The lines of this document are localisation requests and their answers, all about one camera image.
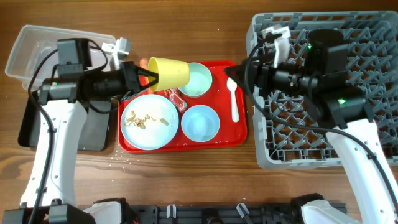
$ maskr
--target red tray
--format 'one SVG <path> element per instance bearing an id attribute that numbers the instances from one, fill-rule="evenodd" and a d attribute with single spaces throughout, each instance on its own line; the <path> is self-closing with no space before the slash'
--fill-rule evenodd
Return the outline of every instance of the red tray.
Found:
<path id="1" fill-rule="evenodd" d="M 131 100 L 123 101 L 118 111 L 118 140 L 119 145 L 127 152 L 130 153 L 146 153 L 146 152 L 168 152 L 168 151 L 182 151 L 191 149 L 206 149 L 206 148 L 217 148 L 217 147 L 229 147 L 237 146 L 242 144 L 248 135 L 248 126 L 246 123 L 246 109 L 244 107 L 243 92 L 240 87 L 236 89 L 236 102 L 238 104 L 239 121 L 234 123 L 231 115 L 231 93 L 226 87 L 226 81 L 228 76 L 223 72 L 224 68 L 235 65 L 234 62 L 229 60 L 220 61 L 209 61 L 199 62 L 204 66 L 208 67 L 211 74 L 213 75 L 213 83 L 210 89 L 199 98 L 190 98 L 182 93 L 181 97 L 187 102 L 188 109 L 195 105 L 207 105 L 213 108 L 218 116 L 220 117 L 220 130 L 217 135 L 210 141 L 207 142 L 194 142 L 189 140 L 181 130 L 181 118 L 180 126 L 178 127 L 177 133 L 174 138 L 164 147 L 156 150 L 141 150 L 131 146 L 120 129 L 120 119 L 125 107 L 130 103 Z M 156 92 L 156 94 L 164 96 L 163 91 Z"/>

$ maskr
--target clear plastic container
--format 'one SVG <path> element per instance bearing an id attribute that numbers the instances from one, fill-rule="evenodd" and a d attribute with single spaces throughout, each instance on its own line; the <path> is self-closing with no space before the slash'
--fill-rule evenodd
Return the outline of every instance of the clear plastic container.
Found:
<path id="1" fill-rule="evenodd" d="M 6 65 L 6 74 L 9 77 L 18 78 L 22 86 L 27 90 L 29 82 L 39 63 L 51 51 L 57 48 L 58 39 L 88 38 L 99 46 L 103 43 L 114 44 L 116 39 L 111 35 L 96 34 L 78 30 L 59 29 L 53 27 L 42 27 L 25 25 L 12 47 Z M 105 63 L 105 58 L 100 50 L 90 49 L 93 68 Z M 33 89 L 37 89 L 45 78 L 51 77 L 51 71 L 58 64 L 58 54 L 53 54 L 40 69 L 34 82 Z M 104 71 L 110 70 L 109 64 Z"/>

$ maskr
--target white spoon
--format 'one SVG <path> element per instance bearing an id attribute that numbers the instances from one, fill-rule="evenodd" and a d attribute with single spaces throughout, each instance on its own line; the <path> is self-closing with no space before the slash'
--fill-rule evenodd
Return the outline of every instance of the white spoon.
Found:
<path id="1" fill-rule="evenodd" d="M 238 105 L 236 104 L 236 97 L 235 97 L 235 90 L 238 87 L 236 82 L 232 80 L 231 77 L 228 77 L 228 80 L 226 81 L 226 87 L 230 90 L 231 92 L 231 110 L 232 110 L 232 120 L 234 122 L 239 121 L 239 113 L 238 113 Z"/>

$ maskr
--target orange object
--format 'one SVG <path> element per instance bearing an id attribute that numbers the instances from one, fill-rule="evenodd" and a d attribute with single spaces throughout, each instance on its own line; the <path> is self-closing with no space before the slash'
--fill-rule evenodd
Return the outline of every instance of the orange object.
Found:
<path id="1" fill-rule="evenodd" d="M 148 62 L 149 62 L 148 58 L 143 58 L 139 61 L 139 66 L 141 68 L 148 70 Z M 148 77 L 145 77 L 145 84 L 148 84 L 148 83 L 149 83 Z M 147 92 L 148 92 L 148 94 L 154 94 L 154 91 L 151 90 L 151 88 L 148 88 Z"/>

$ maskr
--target wooden table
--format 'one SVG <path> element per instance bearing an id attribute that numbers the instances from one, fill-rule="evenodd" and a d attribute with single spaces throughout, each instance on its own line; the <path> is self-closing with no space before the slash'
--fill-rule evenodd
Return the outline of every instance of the wooden table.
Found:
<path id="1" fill-rule="evenodd" d="M 156 56 L 185 61 L 229 59 L 239 63 L 246 56 L 246 31 L 257 13 L 398 10 L 394 0 L 0 2 L 1 68 L 6 66 L 12 45 L 25 24 L 126 37 L 132 44 L 129 59 L 135 61 Z M 35 156 L 34 151 L 17 143 L 27 92 L 19 80 L 2 73 L 0 218 L 4 210 L 18 208 Z M 224 149 L 123 153 L 118 146 L 114 117 L 108 148 L 99 153 L 78 154 L 78 205 L 112 197 L 126 197 L 130 204 L 260 204 L 288 202 L 292 197 L 318 192 L 327 199 L 346 202 L 349 214 L 360 218 L 342 167 L 260 169 L 254 149 L 252 104 L 248 99 L 246 106 L 246 141 Z M 398 175 L 398 168 L 393 167 L 393 171 Z"/>

